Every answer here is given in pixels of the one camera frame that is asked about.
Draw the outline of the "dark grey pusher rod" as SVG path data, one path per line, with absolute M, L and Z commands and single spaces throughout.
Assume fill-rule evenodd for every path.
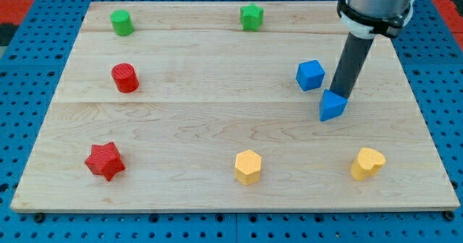
M 331 81 L 331 92 L 349 99 L 372 44 L 373 39 L 348 34 Z

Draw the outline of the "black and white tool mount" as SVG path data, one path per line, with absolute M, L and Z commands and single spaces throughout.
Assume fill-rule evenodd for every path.
M 373 39 L 376 35 L 396 38 L 409 23 L 413 15 L 415 0 L 410 0 L 406 9 L 396 17 L 369 17 L 349 7 L 346 0 L 339 0 L 336 12 L 349 32 L 357 38 Z

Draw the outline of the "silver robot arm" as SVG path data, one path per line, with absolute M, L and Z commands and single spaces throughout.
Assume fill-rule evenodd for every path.
M 415 0 L 339 0 L 336 12 L 348 28 L 330 91 L 348 99 L 377 35 L 398 37 L 412 19 Z

